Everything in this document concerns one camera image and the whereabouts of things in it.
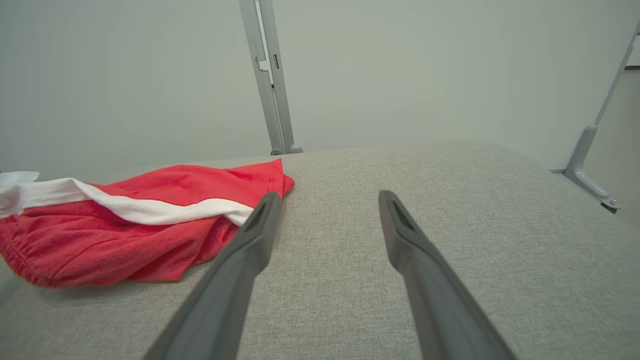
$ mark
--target white fabric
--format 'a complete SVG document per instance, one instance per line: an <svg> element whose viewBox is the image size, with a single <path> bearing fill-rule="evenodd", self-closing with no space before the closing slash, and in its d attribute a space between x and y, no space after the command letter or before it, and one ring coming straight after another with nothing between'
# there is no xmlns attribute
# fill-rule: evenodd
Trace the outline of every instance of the white fabric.
<svg viewBox="0 0 640 360"><path fill-rule="evenodd" d="M17 184L32 183L40 176L35 171L0 172L0 188Z"/></svg>
<svg viewBox="0 0 640 360"><path fill-rule="evenodd" d="M26 208L93 200L120 218L143 225L170 225L225 215L243 225L253 208L227 199L205 199L179 206L160 200L139 200L109 195L76 179L65 178L39 183L17 183L0 188L0 218L19 215Z"/></svg>

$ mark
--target gray metal leg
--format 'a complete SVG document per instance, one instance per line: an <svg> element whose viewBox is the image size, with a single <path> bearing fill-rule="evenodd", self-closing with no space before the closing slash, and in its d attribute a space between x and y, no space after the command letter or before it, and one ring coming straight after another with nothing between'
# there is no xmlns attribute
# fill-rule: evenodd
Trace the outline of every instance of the gray metal leg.
<svg viewBox="0 0 640 360"><path fill-rule="evenodd" d="M589 125L584 129L578 145L576 145L575 151L571 156L571 160L569 160L569 165L566 167L564 176L598 198L607 208L617 210L621 208L620 202L614 199L613 196L596 183L594 179L589 177L584 169L584 160L587 158L587 153L589 152L589 148L591 147L591 143L593 143L597 131L597 125Z"/></svg>

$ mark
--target gray wall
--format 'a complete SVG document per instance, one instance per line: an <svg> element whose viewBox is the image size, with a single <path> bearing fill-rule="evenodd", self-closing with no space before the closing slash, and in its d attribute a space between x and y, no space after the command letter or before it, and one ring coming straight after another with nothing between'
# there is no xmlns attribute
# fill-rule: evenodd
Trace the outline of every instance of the gray wall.
<svg viewBox="0 0 640 360"><path fill-rule="evenodd" d="M0 1L0 170L270 150L237 0Z"/></svg>
<svg viewBox="0 0 640 360"><path fill-rule="evenodd" d="M629 57L627 66L640 66L640 37L634 41L634 50Z"/></svg>
<svg viewBox="0 0 640 360"><path fill-rule="evenodd" d="M273 0L305 151L487 140L566 167L638 0Z"/></svg>

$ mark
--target white trim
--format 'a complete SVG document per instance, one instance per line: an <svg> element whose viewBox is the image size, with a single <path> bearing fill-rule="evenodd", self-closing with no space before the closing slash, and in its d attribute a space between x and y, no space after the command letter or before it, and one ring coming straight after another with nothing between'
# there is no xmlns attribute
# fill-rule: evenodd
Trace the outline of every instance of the white trim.
<svg viewBox="0 0 640 360"><path fill-rule="evenodd" d="M253 211L247 205L227 199L205 199L179 206L150 199L132 199L109 195L76 179L65 178L0 188L0 218L19 215L26 208L93 200L120 218L142 225L170 225L201 218L225 215L243 225Z"/></svg>
<svg viewBox="0 0 640 360"><path fill-rule="evenodd" d="M35 171L0 172L0 188L24 183L32 183L40 176Z"/></svg>

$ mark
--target red towel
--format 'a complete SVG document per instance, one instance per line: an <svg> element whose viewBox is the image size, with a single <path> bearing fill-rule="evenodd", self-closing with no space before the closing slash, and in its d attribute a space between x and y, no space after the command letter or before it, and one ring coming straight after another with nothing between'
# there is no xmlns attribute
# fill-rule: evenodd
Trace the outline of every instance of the red towel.
<svg viewBox="0 0 640 360"><path fill-rule="evenodd" d="M233 169L178 165L111 185L60 179L2 188L0 253L48 288L176 281L214 257L264 194L282 198L293 186L278 159Z"/></svg>

